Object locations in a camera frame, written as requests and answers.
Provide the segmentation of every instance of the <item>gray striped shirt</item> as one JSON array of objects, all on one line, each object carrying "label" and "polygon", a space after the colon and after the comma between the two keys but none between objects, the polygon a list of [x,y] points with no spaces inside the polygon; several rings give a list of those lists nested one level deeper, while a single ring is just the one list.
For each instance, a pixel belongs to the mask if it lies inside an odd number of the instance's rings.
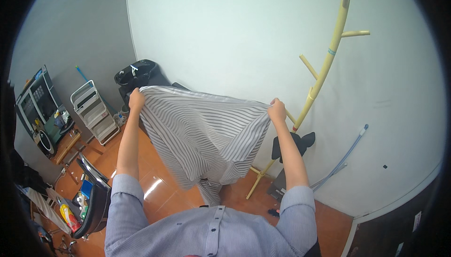
[{"label": "gray striped shirt", "polygon": [[149,225],[143,200],[135,178],[114,177],[106,225],[107,257],[303,256],[317,241],[309,187],[286,192],[276,227],[262,216],[225,206],[189,209]]},{"label": "gray striped shirt", "polygon": [[141,120],[180,188],[197,184],[206,205],[220,205],[221,186],[245,177],[262,145],[269,106],[174,87],[139,91]]}]

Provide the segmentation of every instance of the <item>blue hose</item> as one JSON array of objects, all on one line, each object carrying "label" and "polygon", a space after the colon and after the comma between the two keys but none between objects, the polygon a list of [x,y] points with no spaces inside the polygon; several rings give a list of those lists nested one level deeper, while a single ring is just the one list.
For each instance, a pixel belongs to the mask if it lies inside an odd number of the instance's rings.
[{"label": "blue hose", "polygon": [[[86,78],[86,76],[83,74],[82,70],[76,65],[75,68],[78,70],[78,72],[82,75],[83,79],[85,79],[86,82],[88,82],[88,79]],[[104,103],[106,103],[107,106],[109,106],[112,111],[115,111],[117,113],[117,110],[114,109],[114,107],[112,107],[102,96],[100,96],[103,100]]]},{"label": "blue hose", "polygon": [[335,171],[341,166],[341,164],[343,164],[343,162],[345,162],[346,158],[349,156],[349,154],[352,152],[354,147],[357,145],[358,141],[363,136],[366,129],[368,129],[368,124],[365,124],[365,127],[360,131],[360,134],[358,134],[358,137],[355,140],[355,142],[353,143],[352,147],[348,150],[348,152],[345,154],[345,156],[340,160],[340,162],[337,164],[337,166],[334,168],[334,170],[332,170],[332,172],[330,172],[329,175],[327,175],[324,178],[324,180],[316,188],[313,189],[313,192],[317,191],[319,189],[319,187],[321,187],[327,181],[327,179],[329,179],[335,173]]}]

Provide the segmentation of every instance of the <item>person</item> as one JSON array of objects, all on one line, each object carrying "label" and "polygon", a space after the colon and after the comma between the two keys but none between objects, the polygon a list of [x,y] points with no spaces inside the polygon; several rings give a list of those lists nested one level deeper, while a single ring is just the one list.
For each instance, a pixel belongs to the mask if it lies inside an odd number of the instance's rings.
[{"label": "person", "polygon": [[279,99],[268,108],[279,137],[287,189],[276,227],[262,216],[225,206],[193,208],[149,225],[138,182],[138,121],[144,96],[137,88],[128,105],[111,190],[106,256],[304,256],[317,244],[313,191]]}]

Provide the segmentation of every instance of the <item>forearm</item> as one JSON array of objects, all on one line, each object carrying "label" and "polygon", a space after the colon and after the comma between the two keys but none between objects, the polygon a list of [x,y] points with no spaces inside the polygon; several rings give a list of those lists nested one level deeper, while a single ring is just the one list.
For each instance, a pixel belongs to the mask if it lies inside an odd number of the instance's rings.
[{"label": "forearm", "polygon": [[285,122],[275,123],[279,137],[280,152],[285,169],[286,190],[295,186],[308,186],[307,170],[299,150]]},{"label": "forearm", "polygon": [[139,112],[136,109],[130,109],[127,125],[122,136],[117,155],[117,174],[128,174],[139,180],[138,173],[138,123]]}]

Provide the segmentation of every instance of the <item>wooden stand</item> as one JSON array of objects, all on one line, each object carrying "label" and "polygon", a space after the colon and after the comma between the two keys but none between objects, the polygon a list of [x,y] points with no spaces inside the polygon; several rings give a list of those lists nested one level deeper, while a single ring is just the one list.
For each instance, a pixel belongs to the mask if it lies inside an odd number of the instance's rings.
[{"label": "wooden stand", "polygon": [[[63,162],[63,159],[66,157],[66,155],[69,153],[69,151],[70,151],[71,149],[74,149],[74,150],[76,150],[77,152],[81,152],[80,149],[78,149],[77,147],[75,147],[75,144],[76,144],[77,142],[80,143],[80,144],[82,144],[83,146],[85,146],[85,148],[90,148],[90,149],[92,149],[94,152],[96,152],[96,153],[98,153],[98,154],[100,154],[100,155],[103,154],[103,152],[101,152],[100,150],[95,149],[95,148],[93,148],[93,147],[90,147],[86,142],[84,142],[84,141],[82,140],[81,137],[82,137],[81,134],[78,133],[78,134],[76,134],[76,135],[72,138],[72,140],[68,143],[68,145],[63,149],[63,152],[62,152],[62,153],[58,156],[58,158],[56,159],[56,164],[60,164],[61,162]],[[71,177],[71,179],[72,179],[76,184],[78,184],[78,182],[77,182],[77,180],[74,178],[74,176],[69,172],[69,170],[67,170],[65,164],[63,164],[63,168],[66,170],[66,173]]]},{"label": "wooden stand", "polygon": [[[315,78],[316,83],[313,87],[310,87],[307,95],[307,101],[305,102],[304,107],[302,108],[301,114],[297,119],[295,119],[291,113],[286,111],[286,114],[288,118],[293,122],[293,128],[291,129],[292,133],[296,133],[296,131],[299,129],[299,126],[301,125],[302,121],[306,117],[308,111],[312,107],[313,102],[315,101],[316,97],[318,96],[319,90],[321,90],[321,87],[324,84],[324,80],[326,79],[327,74],[329,73],[330,66],[332,65],[332,62],[335,57],[335,53],[338,49],[338,45],[340,44],[341,38],[345,37],[355,37],[355,36],[365,36],[369,35],[369,30],[359,30],[359,31],[345,31],[343,32],[343,29],[345,28],[346,18],[348,16],[348,8],[349,8],[350,0],[341,0],[340,2],[340,8],[338,10],[338,17],[335,24],[334,34],[332,36],[332,41],[330,42],[329,49],[327,50],[326,58],[324,59],[323,66],[321,68],[321,71],[319,74],[316,73],[315,69],[311,66],[311,64],[307,61],[307,59],[300,55],[299,58],[301,61],[305,64],[307,69],[312,73],[313,78]],[[254,167],[251,167],[251,170],[257,173],[257,180],[255,181],[254,185],[251,188],[251,191],[249,191],[248,195],[246,196],[246,199],[249,199],[252,195],[252,192],[255,190],[255,187],[257,186],[260,179],[266,174],[268,169],[272,166],[276,160],[271,160],[263,169],[262,171],[255,169]]]}]

